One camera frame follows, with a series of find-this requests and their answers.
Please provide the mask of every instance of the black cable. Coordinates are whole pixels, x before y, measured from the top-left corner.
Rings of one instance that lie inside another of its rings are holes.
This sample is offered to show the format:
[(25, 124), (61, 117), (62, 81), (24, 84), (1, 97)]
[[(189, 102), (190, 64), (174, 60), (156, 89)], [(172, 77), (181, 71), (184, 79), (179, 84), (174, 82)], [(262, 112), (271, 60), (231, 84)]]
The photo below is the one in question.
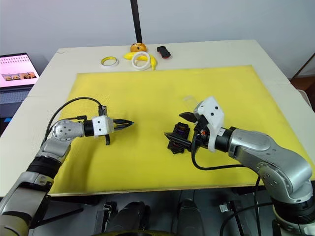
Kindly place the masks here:
[(227, 169), (227, 168), (234, 168), (234, 167), (245, 167), (243, 165), (225, 165), (225, 166), (213, 166), (213, 167), (202, 167), (202, 166), (199, 166), (196, 162), (196, 159), (195, 159), (195, 154), (196, 154), (196, 138), (197, 138), (197, 132), (195, 132), (193, 134), (193, 138), (192, 138), (192, 143), (191, 143), (191, 160), (192, 160), (192, 163), (193, 165), (202, 170), (202, 171), (212, 171), (212, 170), (219, 170), (219, 169)]
[[(177, 201), (177, 206), (176, 206), (176, 210), (178, 209), (178, 205), (179, 203), (181, 202), (181, 197), (182, 197), (182, 193), (183, 191), (181, 190), (181, 193), (179, 194), (179, 197), (178, 197), (178, 201)], [(175, 211), (174, 215), (173, 215), (173, 218), (172, 218), (172, 222), (171, 222), (171, 233), (173, 232), (173, 224), (174, 224), (174, 218), (175, 218), (175, 215), (177, 214), (177, 211)]]
[(44, 144), (44, 142), (47, 140), (47, 137), (48, 137), (48, 134), (49, 134), (49, 129), (50, 129), (50, 126), (54, 120), (54, 118), (56, 117), (56, 115), (65, 107), (67, 106), (68, 104), (70, 104), (71, 102), (74, 102), (74, 101), (77, 101), (77, 100), (82, 100), (82, 99), (86, 99), (86, 100), (91, 100), (91, 101), (94, 101), (96, 102), (99, 106), (102, 106), (102, 104), (97, 101), (96, 99), (94, 98), (91, 98), (91, 97), (77, 97), (77, 98), (74, 98), (74, 99), (71, 99), (70, 101), (67, 101), (66, 103), (64, 103), (61, 107), (58, 108), (58, 110), (56, 110), (56, 112), (53, 114), (53, 116), (51, 117), (48, 125), (47, 125), (47, 128), (46, 128), (46, 132), (45, 132), (45, 137), (43, 139), (43, 142), (41, 143), (41, 146)]
[(255, 206), (255, 214), (256, 214), (258, 236), (261, 236), (259, 211), (258, 211), (258, 207), (256, 207), (258, 205), (258, 203), (257, 203), (257, 191), (258, 191), (258, 187), (259, 187), (259, 182), (260, 182), (260, 177), (258, 176), (257, 181), (256, 181), (256, 185), (255, 185), (255, 192), (254, 192), (254, 206)]
[(222, 225), (221, 225), (221, 228), (220, 228), (220, 236), (223, 236), (223, 231), (224, 231), (224, 228), (225, 226), (227, 225), (228, 221), (230, 219), (232, 219), (233, 217), (235, 217), (236, 215), (238, 215), (239, 213), (243, 212), (243, 211), (246, 211), (246, 210), (250, 210), (250, 209), (254, 209), (254, 208), (258, 208), (258, 207), (265, 207), (265, 206), (270, 206), (272, 205), (272, 203), (263, 203), (263, 204), (257, 204), (256, 206), (249, 206), (249, 207), (246, 207), (246, 208), (243, 208), (235, 213), (233, 213), (232, 215), (230, 215), (228, 218), (226, 218)]

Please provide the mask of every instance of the roll of tape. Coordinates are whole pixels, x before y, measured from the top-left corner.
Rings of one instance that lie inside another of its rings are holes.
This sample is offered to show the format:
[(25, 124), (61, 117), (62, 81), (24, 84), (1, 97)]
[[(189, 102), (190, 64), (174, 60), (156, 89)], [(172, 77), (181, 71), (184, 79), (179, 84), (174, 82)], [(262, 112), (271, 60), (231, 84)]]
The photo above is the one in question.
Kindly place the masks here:
[[(110, 65), (105, 65), (104, 63), (107, 61), (107, 60), (114, 60), (114, 62)], [(111, 67), (114, 67), (116, 65), (118, 65), (119, 61), (116, 57), (105, 57), (103, 58), (101, 61), (100, 61), (101, 65), (106, 67), (106, 68), (111, 68)]]
[[(135, 61), (137, 60), (137, 58), (139, 56), (145, 56), (147, 57), (147, 62), (143, 65), (143, 66), (136, 66)], [(132, 59), (131, 59), (131, 64), (134, 68), (136, 68), (137, 70), (145, 70), (150, 66), (150, 55), (146, 52), (137, 52), (135, 55), (133, 55)]]

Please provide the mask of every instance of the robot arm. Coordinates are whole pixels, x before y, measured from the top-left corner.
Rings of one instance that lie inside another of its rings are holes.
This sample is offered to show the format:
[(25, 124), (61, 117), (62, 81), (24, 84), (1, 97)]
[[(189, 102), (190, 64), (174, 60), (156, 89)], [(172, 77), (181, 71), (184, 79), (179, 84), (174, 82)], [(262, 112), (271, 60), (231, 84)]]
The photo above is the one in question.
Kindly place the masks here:
[(192, 143), (171, 133), (165, 134), (168, 139), (192, 153), (198, 147), (227, 152), (263, 180), (283, 230), (315, 235), (312, 169), (302, 156), (280, 147), (266, 134), (222, 128), (224, 113), (213, 97), (200, 102), (193, 113), (180, 116), (196, 124)]
[(51, 138), (44, 142), (28, 169), (0, 202), (0, 235), (28, 235), (29, 228), (43, 218), (50, 200), (47, 193), (76, 137), (106, 136), (131, 124), (106, 115), (83, 122), (58, 121), (52, 127)]

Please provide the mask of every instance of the toy banana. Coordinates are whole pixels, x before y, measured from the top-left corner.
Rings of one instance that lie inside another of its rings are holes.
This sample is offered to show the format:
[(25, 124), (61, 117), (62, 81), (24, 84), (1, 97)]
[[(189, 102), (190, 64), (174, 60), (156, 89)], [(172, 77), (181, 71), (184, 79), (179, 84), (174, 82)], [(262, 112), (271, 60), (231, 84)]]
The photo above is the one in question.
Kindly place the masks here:
[[(131, 60), (134, 54), (136, 54), (136, 52), (133, 52), (133, 53), (126, 53), (126, 54), (124, 55), (124, 58), (127, 59), (127, 60)], [(156, 60), (151, 54), (149, 54), (149, 55), (150, 55), (150, 61), (151, 61), (151, 68), (152, 68), (152, 70), (155, 70), (155, 69), (156, 69), (156, 65), (157, 65), (157, 60)], [(139, 56), (139, 57), (137, 58), (137, 60), (145, 60), (145, 61), (146, 61), (146, 60), (147, 60), (147, 57), (145, 57), (145, 56)]]

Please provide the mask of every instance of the white table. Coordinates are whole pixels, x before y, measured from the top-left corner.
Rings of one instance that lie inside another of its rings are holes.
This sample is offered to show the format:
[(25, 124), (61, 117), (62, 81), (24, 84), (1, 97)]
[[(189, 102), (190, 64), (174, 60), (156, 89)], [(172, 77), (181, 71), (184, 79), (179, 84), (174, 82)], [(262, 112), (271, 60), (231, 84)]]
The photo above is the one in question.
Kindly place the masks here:
[[(159, 44), (147, 45), (157, 60), (157, 70), (253, 65), (310, 158), (315, 161), (315, 113), (300, 93), (254, 40), (164, 44), (172, 58), (156, 52)], [(62, 105), (77, 73), (133, 71), (123, 55), (130, 46), (62, 48), (51, 59), (28, 97), (0, 138), (0, 196), (25, 171), (37, 153), (51, 115)], [(118, 66), (100, 65), (105, 56), (119, 59)]]

